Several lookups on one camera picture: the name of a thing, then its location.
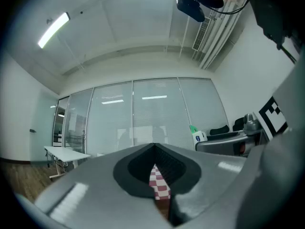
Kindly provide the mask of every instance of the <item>air vent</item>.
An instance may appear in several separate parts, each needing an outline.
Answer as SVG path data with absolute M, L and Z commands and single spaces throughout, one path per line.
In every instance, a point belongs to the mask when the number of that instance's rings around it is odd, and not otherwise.
M 198 51 L 199 48 L 200 48 L 200 45 L 205 37 L 205 34 L 209 28 L 209 25 L 210 25 L 210 22 L 211 22 L 211 19 L 210 18 L 205 18 L 204 22 L 201 23 L 200 25 L 200 28 L 198 30 L 198 33 L 197 33 L 197 36 L 196 36 L 196 39 L 195 39 L 195 42 L 194 42 L 194 45 L 193 45 L 193 49 L 195 51 Z

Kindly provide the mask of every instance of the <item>glass partition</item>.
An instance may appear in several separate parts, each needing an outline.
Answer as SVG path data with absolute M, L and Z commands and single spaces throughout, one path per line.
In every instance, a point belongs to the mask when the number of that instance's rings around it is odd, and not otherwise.
M 72 94 L 64 121 L 63 146 L 85 153 L 85 135 L 88 107 L 92 89 Z
M 53 146 L 62 145 L 62 128 L 63 120 L 66 113 L 69 97 L 60 99 L 55 114 L 54 128 L 53 128 Z

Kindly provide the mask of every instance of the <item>wooden floor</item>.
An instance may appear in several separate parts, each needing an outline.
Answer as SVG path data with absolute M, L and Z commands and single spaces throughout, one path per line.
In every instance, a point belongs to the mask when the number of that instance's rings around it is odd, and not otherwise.
M 163 215 L 165 219 L 168 219 L 168 212 L 170 208 L 170 200 L 164 199 L 164 200 L 155 200 L 155 204 L 160 211 L 160 213 Z
M 49 176 L 57 174 L 56 166 L 50 165 L 19 165 L 0 162 L 2 172 L 14 192 L 34 202 L 38 195 L 52 181 Z

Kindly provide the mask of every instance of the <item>glass wall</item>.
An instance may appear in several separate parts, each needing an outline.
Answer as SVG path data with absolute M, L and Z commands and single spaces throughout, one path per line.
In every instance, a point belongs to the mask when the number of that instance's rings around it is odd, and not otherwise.
M 132 82 L 95 88 L 87 124 L 87 154 L 132 146 Z
M 133 92 L 134 145 L 166 143 L 193 150 L 177 78 L 136 81 Z
M 63 146 L 92 156 L 151 142 L 194 150 L 190 124 L 207 135 L 228 124 L 212 81 L 194 78 L 89 89 L 70 96 L 64 116 Z
M 64 123 L 64 147 L 85 153 L 87 113 L 92 89 L 70 96 Z
M 54 129 L 53 129 L 53 146 L 61 147 L 62 144 L 62 127 L 65 117 L 69 97 L 60 99 L 57 106 L 55 115 Z
M 228 124 L 223 104 L 211 80 L 179 78 L 179 81 L 192 125 L 209 135 L 211 129 Z

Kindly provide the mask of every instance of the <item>white wall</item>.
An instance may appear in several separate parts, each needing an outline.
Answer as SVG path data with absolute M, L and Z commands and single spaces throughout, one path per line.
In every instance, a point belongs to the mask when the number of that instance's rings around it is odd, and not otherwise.
M 1 56 L 0 157 L 29 161 L 32 156 L 32 133 L 29 130 L 32 128 L 39 97 L 47 94 L 55 99 L 58 95 L 29 75 L 7 52 Z
M 264 36 L 251 7 L 247 12 L 242 35 L 213 78 L 231 128 L 236 119 L 261 109 L 293 68 L 288 57 Z M 298 58 L 289 39 L 284 47 Z
M 211 78 L 213 73 L 198 68 L 190 58 L 178 53 L 151 52 L 130 54 L 98 62 L 86 67 L 86 72 L 71 74 L 61 97 L 91 87 L 146 78 L 160 77 L 202 77 Z

